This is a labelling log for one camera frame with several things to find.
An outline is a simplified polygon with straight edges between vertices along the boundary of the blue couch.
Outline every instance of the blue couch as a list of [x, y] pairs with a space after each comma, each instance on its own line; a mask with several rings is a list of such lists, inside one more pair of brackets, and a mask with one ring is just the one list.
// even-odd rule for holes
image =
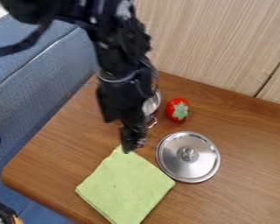
[[[36, 27], [0, 19], [0, 46], [17, 43]], [[73, 24], [55, 21], [31, 49], [0, 58], [0, 173], [97, 70], [94, 47]], [[25, 223], [72, 223], [0, 182], [0, 202]]]

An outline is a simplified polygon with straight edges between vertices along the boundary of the green cloth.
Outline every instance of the green cloth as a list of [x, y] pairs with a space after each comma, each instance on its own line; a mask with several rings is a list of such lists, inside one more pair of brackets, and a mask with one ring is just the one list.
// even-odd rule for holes
[[156, 166], [117, 147], [75, 191], [111, 223], [140, 223], [175, 182]]

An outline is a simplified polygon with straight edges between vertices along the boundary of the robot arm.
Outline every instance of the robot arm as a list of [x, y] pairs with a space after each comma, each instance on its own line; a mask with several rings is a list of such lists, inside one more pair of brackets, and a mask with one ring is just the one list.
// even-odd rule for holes
[[17, 20], [39, 24], [21, 43], [0, 48], [0, 56], [34, 45], [54, 19], [78, 24], [93, 40], [101, 66], [96, 95], [105, 122], [122, 121], [125, 152], [144, 145], [142, 106], [151, 97], [155, 68], [145, 57], [150, 36], [135, 13], [133, 0], [0, 0]]

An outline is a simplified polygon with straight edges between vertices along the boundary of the stainless steel lid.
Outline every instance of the stainless steel lid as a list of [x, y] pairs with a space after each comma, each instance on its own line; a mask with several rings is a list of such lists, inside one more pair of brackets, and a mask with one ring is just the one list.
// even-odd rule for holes
[[173, 179], [199, 183], [218, 171], [221, 157], [216, 146], [205, 136], [180, 131], [166, 136], [158, 144], [157, 162]]

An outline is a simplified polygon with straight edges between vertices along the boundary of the wooden table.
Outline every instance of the wooden table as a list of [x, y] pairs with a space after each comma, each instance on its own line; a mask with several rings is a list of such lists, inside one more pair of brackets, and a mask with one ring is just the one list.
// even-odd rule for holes
[[[120, 143], [119, 122], [106, 124], [96, 80], [83, 87], [4, 168], [12, 189], [79, 223], [107, 223], [74, 188]], [[177, 183], [143, 223], [280, 223], [280, 105], [169, 74], [160, 74], [159, 123], [138, 153], [157, 165], [156, 145], [190, 130], [218, 147], [219, 172], [200, 184]], [[165, 104], [191, 103], [185, 122], [165, 116]]]

